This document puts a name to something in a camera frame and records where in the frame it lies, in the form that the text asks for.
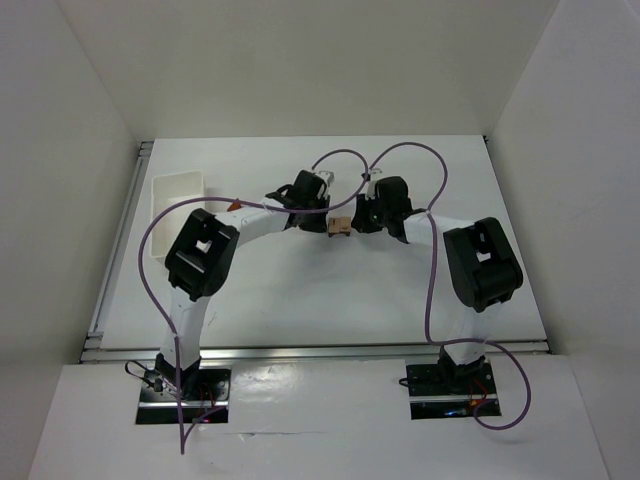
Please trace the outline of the light wood cube block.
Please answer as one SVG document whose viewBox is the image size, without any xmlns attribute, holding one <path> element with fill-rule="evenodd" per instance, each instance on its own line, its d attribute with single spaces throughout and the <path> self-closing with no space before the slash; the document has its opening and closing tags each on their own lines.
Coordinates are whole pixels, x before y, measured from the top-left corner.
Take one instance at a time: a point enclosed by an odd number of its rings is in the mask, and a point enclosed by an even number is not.
<svg viewBox="0 0 640 480">
<path fill-rule="evenodd" d="M 351 232 L 351 219 L 349 217 L 337 218 L 336 229 L 341 234 L 349 235 Z"/>
</svg>

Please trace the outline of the orange triangular wood block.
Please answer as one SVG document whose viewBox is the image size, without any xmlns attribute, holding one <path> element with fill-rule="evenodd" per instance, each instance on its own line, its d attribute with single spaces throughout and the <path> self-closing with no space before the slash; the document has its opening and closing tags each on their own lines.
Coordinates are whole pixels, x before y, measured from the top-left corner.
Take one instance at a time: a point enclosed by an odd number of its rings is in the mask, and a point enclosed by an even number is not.
<svg viewBox="0 0 640 480">
<path fill-rule="evenodd" d="M 227 208 L 228 212 L 239 210 L 243 207 L 243 204 L 238 200 L 234 200 Z"/>
</svg>

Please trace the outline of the white plastic bin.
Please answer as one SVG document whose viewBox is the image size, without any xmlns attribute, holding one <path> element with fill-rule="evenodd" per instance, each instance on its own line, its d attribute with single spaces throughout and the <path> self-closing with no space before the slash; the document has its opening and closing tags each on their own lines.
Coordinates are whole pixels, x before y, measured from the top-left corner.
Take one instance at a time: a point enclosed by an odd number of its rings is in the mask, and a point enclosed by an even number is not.
<svg viewBox="0 0 640 480">
<path fill-rule="evenodd" d="M 205 181 L 201 171 L 187 171 L 162 176 L 152 180 L 151 219 L 155 220 L 174 204 L 205 196 Z M 160 264 L 194 209 L 204 208 L 204 201 L 193 202 L 167 213 L 153 228 L 149 240 L 149 254 Z"/>
</svg>

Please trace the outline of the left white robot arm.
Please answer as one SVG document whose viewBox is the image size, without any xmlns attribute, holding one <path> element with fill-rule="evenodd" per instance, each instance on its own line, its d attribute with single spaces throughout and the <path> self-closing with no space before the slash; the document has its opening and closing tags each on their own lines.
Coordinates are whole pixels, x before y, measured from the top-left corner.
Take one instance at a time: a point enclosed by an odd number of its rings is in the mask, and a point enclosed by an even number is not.
<svg viewBox="0 0 640 480">
<path fill-rule="evenodd" d="M 265 235 L 300 228 L 324 233 L 334 174 L 298 173 L 295 181 L 267 194 L 257 207 L 211 214 L 198 208 L 187 217 L 165 257 L 171 286 L 172 326 L 156 356 L 155 370 L 184 396 L 195 387 L 200 338 L 210 299 L 226 282 L 236 250 Z M 301 211 L 312 213 L 301 214 Z"/>
</svg>

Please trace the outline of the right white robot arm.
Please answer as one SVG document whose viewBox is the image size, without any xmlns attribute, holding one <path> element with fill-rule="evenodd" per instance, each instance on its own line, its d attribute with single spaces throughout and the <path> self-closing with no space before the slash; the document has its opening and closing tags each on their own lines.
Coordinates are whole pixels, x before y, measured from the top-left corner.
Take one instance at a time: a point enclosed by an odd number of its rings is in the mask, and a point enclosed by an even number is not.
<svg viewBox="0 0 640 480">
<path fill-rule="evenodd" d="M 407 183 L 372 170 L 366 192 L 356 199 L 351 227 L 359 233 L 386 231 L 410 245 L 432 248 L 443 265 L 445 293 L 464 306 L 451 313 L 450 334 L 440 340 L 435 372 L 422 382 L 455 388 L 478 376 L 486 361 L 490 321 L 524 281 L 524 275 L 500 222 L 494 217 L 458 220 L 415 209 Z"/>
</svg>

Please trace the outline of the left aluminium rail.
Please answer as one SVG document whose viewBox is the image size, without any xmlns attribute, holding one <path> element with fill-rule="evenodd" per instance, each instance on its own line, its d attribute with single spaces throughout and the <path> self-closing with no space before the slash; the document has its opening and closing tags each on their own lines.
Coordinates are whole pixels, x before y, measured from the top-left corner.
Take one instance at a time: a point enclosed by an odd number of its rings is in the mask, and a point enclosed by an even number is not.
<svg viewBox="0 0 640 480">
<path fill-rule="evenodd" d="M 115 284 L 114 277 L 118 275 L 117 270 L 122 262 L 122 255 L 126 249 L 125 245 L 129 237 L 132 216 L 140 195 L 141 185 L 144 181 L 148 163 L 154 147 L 154 141 L 143 141 L 138 148 L 137 158 L 134 165 L 133 175 L 125 197 L 124 206 L 119 218 L 116 229 L 115 238 L 110 251 L 109 259 L 102 278 L 99 293 L 95 302 L 91 321 L 87 331 L 86 338 L 99 337 L 102 333 L 101 324 L 103 323 L 104 311 L 108 306 L 111 295 L 112 286 Z"/>
</svg>

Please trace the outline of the aluminium rail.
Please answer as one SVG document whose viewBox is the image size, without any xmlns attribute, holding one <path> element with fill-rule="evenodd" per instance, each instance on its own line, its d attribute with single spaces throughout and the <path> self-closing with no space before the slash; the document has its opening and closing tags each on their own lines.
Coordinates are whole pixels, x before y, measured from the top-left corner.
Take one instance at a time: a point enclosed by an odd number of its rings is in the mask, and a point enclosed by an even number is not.
<svg viewBox="0 0 640 480">
<path fill-rule="evenodd" d="M 203 361 L 232 363 L 237 361 L 302 361 L 318 359 L 381 359 L 437 356 L 439 347 L 429 344 L 371 344 L 306 347 L 205 348 Z M 118 363 L 130 360 L 153 362 L 155 349 L 106 349 L 87 340 L 80 355 L 81 364 Z"/>
<path fill-rule="evenodd" d="M 143 141 L 138 148 L 137 158 L 134 165 L 133 175 L 125 197 L 124 206 L 119 218 L 116 229 L 115 238 L 110 251 L 109 259 L 102 278 L 99 293 L 95 302 L 91 321 L 87 331 L 86 338 L 99 337 L 102 333 L 101 324 L 103 323 L 104 311 L 108 306 L 111 295 L 112 286 L 115 284 L 114 277 L 118 275 L 117 270 L 122 262 L 122 255 L 126 249 L 125 245 L 129 237 L 132 216 L 140 195 L 141 185 L 144 181 L 148 163 L 154 147 L 154 141 Z"/>
</svg>

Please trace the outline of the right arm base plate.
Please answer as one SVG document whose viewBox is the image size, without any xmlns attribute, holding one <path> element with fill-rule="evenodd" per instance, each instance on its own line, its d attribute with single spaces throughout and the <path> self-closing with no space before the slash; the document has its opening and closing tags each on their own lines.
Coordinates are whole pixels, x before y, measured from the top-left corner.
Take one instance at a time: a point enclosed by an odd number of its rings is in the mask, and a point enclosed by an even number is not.
<svg viewBox="0 0 640 480">
<path fill-rule="evenodd" d="M 412 420 L 470 418 L 475 409 L 479 417 L 501 415 L 489 363 L 471 377 L 452 383 L 445 383 L 439 374 L 436 364 L 406 366 L 406 375 L 398 383 L 408 390 Z"/>
</svg>

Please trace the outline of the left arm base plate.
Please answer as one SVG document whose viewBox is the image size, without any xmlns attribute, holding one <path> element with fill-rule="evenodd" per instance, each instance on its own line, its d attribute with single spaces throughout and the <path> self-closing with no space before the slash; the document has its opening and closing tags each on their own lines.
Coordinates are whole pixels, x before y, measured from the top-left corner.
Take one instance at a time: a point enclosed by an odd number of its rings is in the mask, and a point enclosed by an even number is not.
<svg viewBox="0 0 640 480">
<path fill-rule="evenodd" d="M 142 376 L 135 423 L 137 425 L 175 425 L 178 423 L 175 389 L 155 371 L 146 369 Z M 198 372 L 195 385 L 182 394 L 184 423 L 213 410 L 201 423 L 228 422 L 231 370 L 205 368 Z"/>
</svg>

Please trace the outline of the front aluminium rail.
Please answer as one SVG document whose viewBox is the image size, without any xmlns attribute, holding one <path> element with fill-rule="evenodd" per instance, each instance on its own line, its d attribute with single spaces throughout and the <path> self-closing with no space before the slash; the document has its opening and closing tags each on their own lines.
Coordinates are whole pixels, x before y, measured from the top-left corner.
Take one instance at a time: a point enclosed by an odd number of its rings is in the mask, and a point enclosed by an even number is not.
<svg viewBox="0 0 640 480">
<path fill-rule="evenodd" d="M 439 347 L 429 344 L 371 344 L 306 347 L 205 348 L 203 361 L 232 363 L 237 361 L 302 361 L 318 359 L 381 359 L 437 356 Z M 80 355 L 81 364 L 118 363 L 130 360 L 153 362 L 155 349 L 106 349 L 87 340 Z"/>
</svg>

